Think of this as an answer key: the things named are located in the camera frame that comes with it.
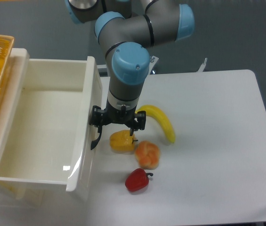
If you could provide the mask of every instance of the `white table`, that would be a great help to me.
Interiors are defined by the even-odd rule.
[[[103,106],[109,78],[103,78]],[[137,138],[161,149],[147,189],[130,194],[134,155],[109,148],[122,125],[103,128],[92,169],[86,226],[178,226],[266,221],[266,112],[253,72],[151,75],[139,106],[160,107],[174,125],[169,145],[147,119]]]

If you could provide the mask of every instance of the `black object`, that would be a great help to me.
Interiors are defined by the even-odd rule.
[[[92,107],[91,118],[89,125],[98,128],[99,137],[91,142],[91,150],[94,149],[100,141],[102,127],[111,123],[124,124],[130,128],[130,136],[133,135],[134,131],[144,130],[146,126],[146,112],[140,111],[135,112],[135,108],[126,111],[126,106],[121,106],[121,110],[115,109],[107,101],[106,109],[102,110],[98,106]]]

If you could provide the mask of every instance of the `yellow banana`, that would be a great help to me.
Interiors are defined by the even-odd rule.
[[[139,111],[146,111],[147,116],[154,118],[160,124],[167,139],[171,143],[175,142],[176,135],[173,126],[170,120],[168,119],[167,115],[161,109],[153,105],[144,105],[136,112]]]

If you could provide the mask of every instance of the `open drawer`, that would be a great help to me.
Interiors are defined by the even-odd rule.
[[[30,59],[22,76],[6,90],[18,89],[14,102],[3,99],[10,115],[0,133],[0,185],[63,188],[86,199],[96,134],[88,120],[102,95],[95,59]]]

